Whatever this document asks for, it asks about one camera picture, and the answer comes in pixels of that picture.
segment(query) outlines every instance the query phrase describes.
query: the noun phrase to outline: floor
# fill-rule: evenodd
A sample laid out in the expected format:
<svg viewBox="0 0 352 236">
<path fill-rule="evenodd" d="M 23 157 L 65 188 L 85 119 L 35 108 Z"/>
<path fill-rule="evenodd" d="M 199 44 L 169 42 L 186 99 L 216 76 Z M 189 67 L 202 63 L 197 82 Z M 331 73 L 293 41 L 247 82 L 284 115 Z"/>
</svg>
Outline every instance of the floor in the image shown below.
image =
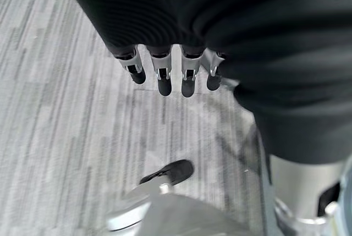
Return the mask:
<svg viewBox="0 0 352 236">
<path fill-rule="evenodd" d="M 135 85 L 75 0 L 0 0 L 0 235 L 102 235 L 139 179 L 180 158 L 196 171 L 176 191 L 266 235 L 252 115 L 222 87 L 157 91 L 150 56 Z"/>
</svg>

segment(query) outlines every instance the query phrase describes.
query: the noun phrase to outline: black fingertip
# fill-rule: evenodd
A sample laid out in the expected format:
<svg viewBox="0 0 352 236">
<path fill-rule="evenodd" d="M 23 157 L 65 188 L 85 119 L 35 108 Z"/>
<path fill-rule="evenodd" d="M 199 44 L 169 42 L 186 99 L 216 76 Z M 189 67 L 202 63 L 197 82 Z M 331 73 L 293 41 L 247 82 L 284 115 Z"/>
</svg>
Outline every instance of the black fingertip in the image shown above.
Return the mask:
<svg viewBox="0 0 352 236">
<path fill-rule="evenodd" d="M 131 77 L 136 84 L 139 84 L 139 85 L 143 84 L 146 79 L 144 69 L 142 69 L 141 73 L 131 74 Z"/>
<path fill-rule="evenodd" d="M 181 92 L 184 97 L 191 97 L 194 93 L 195 81 L 182 80 Z"/>
<path fill-rule="evenodd" d="M 215 76 L 208 76 L 207 79 L 207 88 L 211 91 L 215 91 L 220 87 L 221 83 L 221 76 L 220 75 L 215 75 Z"/>
<path fill-rule="evenodd" d="M 161 95 L 163 96 L 170 95 L 172 90 L 171 79 L 158 80 L 158 88 Z"/>
</svg>

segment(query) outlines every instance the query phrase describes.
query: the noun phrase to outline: metal leg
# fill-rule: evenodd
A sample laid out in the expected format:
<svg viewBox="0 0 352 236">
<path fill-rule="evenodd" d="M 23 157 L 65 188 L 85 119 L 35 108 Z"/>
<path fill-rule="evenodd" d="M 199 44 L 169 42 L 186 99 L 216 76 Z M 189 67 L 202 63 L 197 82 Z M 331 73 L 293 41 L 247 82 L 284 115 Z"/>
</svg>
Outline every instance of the metal leg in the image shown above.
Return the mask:
<svg viewBox="0 0 352 236">
<path fill-rule="evenodd" d="M 286 236 L 325 235 L 338 207 L 346 161 L 301 164 L 270 156 L 277 222 Z"/>
</svg>

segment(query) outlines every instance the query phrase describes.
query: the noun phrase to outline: black shoe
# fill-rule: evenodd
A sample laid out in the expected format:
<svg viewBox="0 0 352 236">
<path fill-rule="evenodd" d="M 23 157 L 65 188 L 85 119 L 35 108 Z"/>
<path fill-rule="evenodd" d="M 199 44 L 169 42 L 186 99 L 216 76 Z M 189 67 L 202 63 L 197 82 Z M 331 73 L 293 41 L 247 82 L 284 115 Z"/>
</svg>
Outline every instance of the black shoe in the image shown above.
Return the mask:
<svg viewBox="0 0 352 236">
<path fill-rule="evenodd" d="M 154 177 L 161 177 L 162 175 L 166 175 L 170 179 L 172 185 L 177 185 L 178 183 L 181 183 L 191 177 L 193 173 L 194 167 L 191 161 L 179 160 L 164 166 L 162 169 L 155 173 L 143 177 L 139 184 L 146 183 Z"/>
</svg>

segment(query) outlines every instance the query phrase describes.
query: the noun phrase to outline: black sleeve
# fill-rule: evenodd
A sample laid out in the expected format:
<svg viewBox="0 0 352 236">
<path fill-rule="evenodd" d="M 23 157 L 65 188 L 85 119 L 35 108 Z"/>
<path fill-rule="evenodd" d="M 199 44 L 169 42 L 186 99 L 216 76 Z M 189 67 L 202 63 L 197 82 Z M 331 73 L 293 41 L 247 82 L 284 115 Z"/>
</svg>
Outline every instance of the black sleeve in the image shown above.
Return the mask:
<svg viewBox="0 0 352 236">
<path fill-rule="evenodd" d="M 105 41 L 204 44 L 254 113 L 269 153 L 352 153 L 352 0 L 78 0 Z"/>
<path fill-rule="evenodd" d="M 300 163 L 352 153 L 352 0 L 171 0 L 182 28 L 228 54 L 225 77 L 267 152 Z"/>
</svg>

